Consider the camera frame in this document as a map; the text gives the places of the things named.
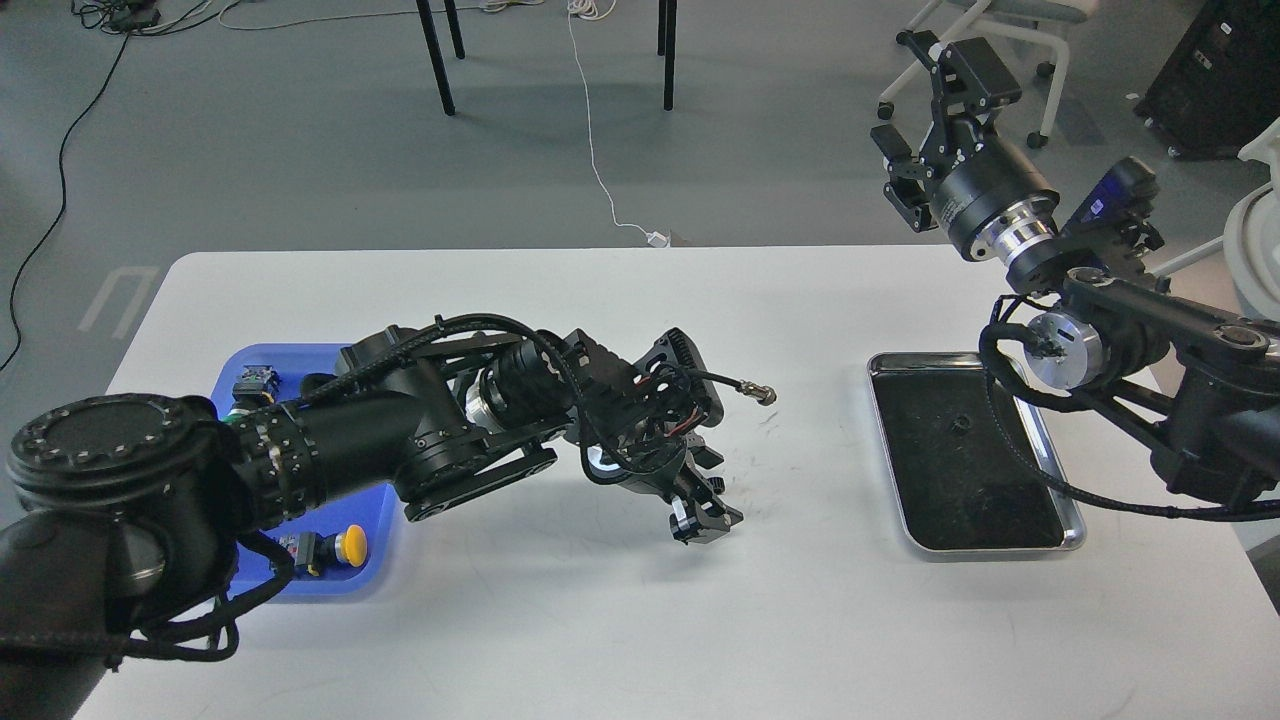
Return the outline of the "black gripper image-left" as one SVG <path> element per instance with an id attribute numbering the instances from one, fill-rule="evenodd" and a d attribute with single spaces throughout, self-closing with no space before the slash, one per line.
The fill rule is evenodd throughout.
<path id="1" fill-rule="evenodd" d="M 668 459 L 659 455 L 658 460 L 658 469 L 652 473 L 612 471 L 611 484 L 669 501 L 669 532 L 676 541 L 710 543 L 744 520 L 742 512 L 723 501 L 724 479 L 701 473 L 724 461 L 723 455 L 707 447 L 704 439 L 686 439 L 678 452 L 669 454 Z M 695 500 L 687 498 L 689 491 Z"/>

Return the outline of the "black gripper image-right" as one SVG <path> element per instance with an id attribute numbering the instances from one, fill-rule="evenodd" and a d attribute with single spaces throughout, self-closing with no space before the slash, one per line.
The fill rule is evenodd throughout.
<path id="1" fill-rule="evenodd" d="M 901 31 L 908 47 L 931 77 L 931 126 L 913 150 L 892 124 L 870 129 L 884 156 L 884 195 L 913 228 L 941 228 L 970 263 L 995 258 L 986 227 L 1007 210 L 1028 204 L 1051 217 L 1060 193 L 1027 155 L 1001 136 L 995 119 L 1021 99 L 1021 86 L 982 37 L 943 45 L 931 31 Z"/>

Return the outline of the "black robot arm image-left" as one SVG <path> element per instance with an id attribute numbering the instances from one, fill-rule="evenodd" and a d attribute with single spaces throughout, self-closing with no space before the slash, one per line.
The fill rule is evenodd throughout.
<path id="1" fill-rule="evenodd" d="M 225 416 L 148 393 L 40 414 L 6 455 L 24 514 L 3 530 L 3 716 L 73 717 L 125 659 L 229 659 L 302 559 L 270 529 L 379 484 L 421 521 L 545 470 L 558 438 L 593 483 L 668 503 L 677 541 L 714 541 L 742 520 L 698 433 L 722 420 L 717 386 L 776 401 L 677 328 L 630 361 L 475 313 L 343 347 L 292 400 L 244 378 Z"/>

